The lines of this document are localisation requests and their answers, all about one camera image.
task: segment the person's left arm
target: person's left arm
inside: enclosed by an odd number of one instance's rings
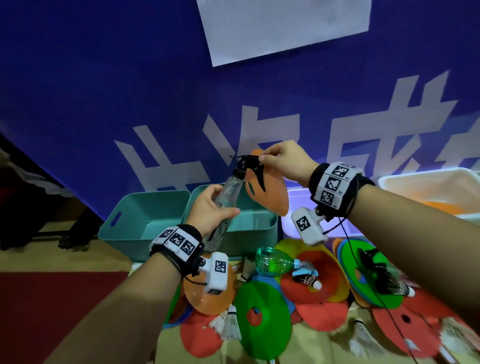
[[[240,213],[237,208],[215,206],[212,200],[221,190],[220,185],[207,187],[185,222],[202,236]],[[80,321],[46,363],[146,363],[180,279],[167,258],[153,254]]]

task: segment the red carpet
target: red carpet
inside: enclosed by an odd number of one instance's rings
[[[0,363],[42,363],[128,272],[0,273]]]

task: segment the black wrist strap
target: black wrist strap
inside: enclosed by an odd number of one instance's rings
[[[180,224],[166,228],[150,244],[150,256],[162,254],[178,269],[182,277],[198,275],[205,245],[202,235],[192,225]]]
[[[326,220],[333,217],[346,218],[353,208],[357,193],[373,181],[362,175],[362,170],[344,163],[322,163],[308,184],[310,199],[318,204],[317,209]]]

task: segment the teal plastic bin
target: teal plastic bin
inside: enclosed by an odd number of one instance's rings
[[[199,186],[193,190],[185,218],[190,213],[197,196],[207,186]],[[241,188],[237,207],[240,214],[233,219],[218,251],[229,257],[243,257],[255,254],[260,247],[274,247],[278,241],[278,216],[253,201],[245,190],[245,183]]]
[[[181,223],[189,197],[185,190],[128,194],[105,221],[98,237],[132,261],[144,262],[152,240],[166,227]]]

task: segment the white paper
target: white paper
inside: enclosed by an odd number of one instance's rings
[[[197,0],[213,66],[368,31],[372,0]]]

